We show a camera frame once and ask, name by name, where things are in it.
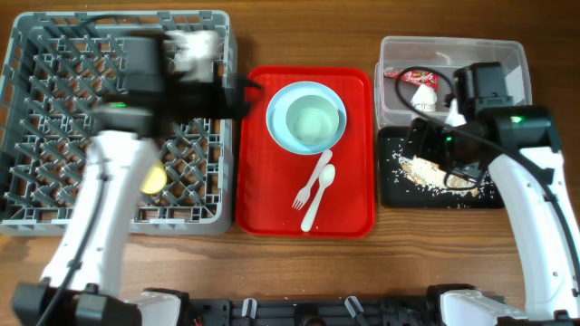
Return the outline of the white plastic spoon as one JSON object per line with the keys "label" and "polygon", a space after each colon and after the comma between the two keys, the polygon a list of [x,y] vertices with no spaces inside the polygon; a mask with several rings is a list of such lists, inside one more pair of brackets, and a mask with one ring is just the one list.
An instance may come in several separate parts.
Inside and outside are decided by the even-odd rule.
{"label": "white plastic spoon", "polygon": [[333,164],[328,164],[322,169],[318,177],[319,188],[301,223],[301,230],[303,232],[309,232],[312,229],[324,191],[334,182],[335,174],[336,169]]}

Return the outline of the yellow plastic cup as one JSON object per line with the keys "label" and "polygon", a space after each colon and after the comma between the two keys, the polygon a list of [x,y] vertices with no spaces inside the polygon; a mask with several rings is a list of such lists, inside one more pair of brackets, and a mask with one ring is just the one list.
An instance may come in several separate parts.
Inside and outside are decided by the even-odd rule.
{"label": "yellow plastic cup", "polygon": [[147,195],[158,194],[167,185],[167,179],[164,164],[158,160],[149,169],[147,176],[141,184],[140,191]]}

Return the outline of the green bowl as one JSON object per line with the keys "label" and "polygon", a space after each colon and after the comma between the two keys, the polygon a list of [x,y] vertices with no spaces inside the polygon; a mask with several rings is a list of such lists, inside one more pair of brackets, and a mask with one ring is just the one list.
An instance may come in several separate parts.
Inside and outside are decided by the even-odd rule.
{"label": "green bowl", "polygon": [[305,95],[293,101],[285,123],[292,136],[304,145],[319,145],[331,139],[339,126],[336,105],[319,95]]}

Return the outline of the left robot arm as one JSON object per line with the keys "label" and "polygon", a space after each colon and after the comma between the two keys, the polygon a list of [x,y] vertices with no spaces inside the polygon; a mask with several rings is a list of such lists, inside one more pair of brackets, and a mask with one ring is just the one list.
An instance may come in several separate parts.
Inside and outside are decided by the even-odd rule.
{"label": "left robot arm", "polygon": [[12,309],[23,325],[190,325],[186,292],[147,289],[119,296],[130,223],[157,139],[196,118],[242,119],[252,82],[218,76],[214,31],[134,31],[125,50],[125,90],[94,112],[95,129],[72,217],[37,283],[20,283]]}

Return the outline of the white rice pile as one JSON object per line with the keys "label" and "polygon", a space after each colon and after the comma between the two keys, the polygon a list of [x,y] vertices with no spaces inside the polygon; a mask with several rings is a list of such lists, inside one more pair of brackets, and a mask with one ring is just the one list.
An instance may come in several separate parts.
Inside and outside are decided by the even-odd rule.
{"label": "white rice pile", "polygon": [[446,173],[439,166],[422,158],[405,158],[400,153],[395,153],[391,162],[395,163],[393,174],[412,183],[411,188],[422,193],[430,193],[433,197],[439,195],[453,195],[459,197],[480,197],[486,187],[491,187],[492,182],[485,178],[477,186],[474,182],[463,178],[449,175],[444,181]]}

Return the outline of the white plastic fork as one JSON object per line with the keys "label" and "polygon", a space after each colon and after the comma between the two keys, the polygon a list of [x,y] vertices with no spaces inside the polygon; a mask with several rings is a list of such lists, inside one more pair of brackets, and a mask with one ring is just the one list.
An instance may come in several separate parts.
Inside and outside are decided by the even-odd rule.
{"label": "white plastic fork", "polygon": [[306,204],[306,202],[310,197],[311,189],[312,186],[314,185],[314,182],[319,177],[323,168],[330,162],[332,156],[333,152],[330,149],[326,149],[325,151],[322,152],[307,183],[297,193],[295,200],[292,204],[293,209],[300,210]]}

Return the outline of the light blue plate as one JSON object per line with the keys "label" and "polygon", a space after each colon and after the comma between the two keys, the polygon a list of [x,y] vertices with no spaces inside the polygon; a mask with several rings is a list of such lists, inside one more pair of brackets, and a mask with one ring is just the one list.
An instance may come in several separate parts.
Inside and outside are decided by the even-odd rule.
{"label": "light blue plate", "polygon": [[[339,126],[333,137],[319,145],[304,145],[289,132],[285,115],[289,105],[305,95],[319,95],[332,101],[339,113]],[[347,124],[346,108],[341,98],[331,88],[314,81],[298,81],[286,85],[270,100],[266,109],[266,127],[271,138],[281,148],[297,155],[314,155],[330,149],[343,136]]]}

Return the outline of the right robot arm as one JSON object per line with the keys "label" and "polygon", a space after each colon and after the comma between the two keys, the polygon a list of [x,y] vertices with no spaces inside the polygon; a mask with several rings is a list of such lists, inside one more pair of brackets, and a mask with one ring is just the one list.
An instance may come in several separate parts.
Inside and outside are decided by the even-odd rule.
{"label": "right robot arm", "polygon": [[542,106],[514,104],[499,62],[477,62],[443,79],[448,104],[465,119],[454,127],[416,112],[407,153],[479,182],[488,174],[508,213],[524,275],[522,310],[470,288],[434,291],[441,325],[576,325],[579,226],[570,203],[561,141]]}

